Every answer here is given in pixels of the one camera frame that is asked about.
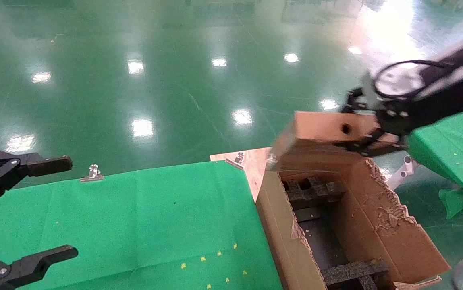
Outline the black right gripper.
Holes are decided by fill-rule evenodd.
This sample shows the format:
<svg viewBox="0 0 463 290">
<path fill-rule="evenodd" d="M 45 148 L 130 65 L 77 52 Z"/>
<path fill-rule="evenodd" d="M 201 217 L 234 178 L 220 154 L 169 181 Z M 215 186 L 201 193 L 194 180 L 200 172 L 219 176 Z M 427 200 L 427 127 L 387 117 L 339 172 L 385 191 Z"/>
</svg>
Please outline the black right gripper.
<svg viewBox="0 0 463 290">
<path fill-rule="evenodd" d="M 376 106 L 377 95 L 371 89 L 354 88 L 347 92 L 341 113 L 374 114 Z M 419 101 L 390 101 L 384 110 L 376 112 L 381 129 L 372 130 L 359 140 L 342 141 L 334 145 L 364 157 L 406 151 L 408 145 L 404 135 L 462 112 L 463 81 L 460 81 Z"/>
</svg>

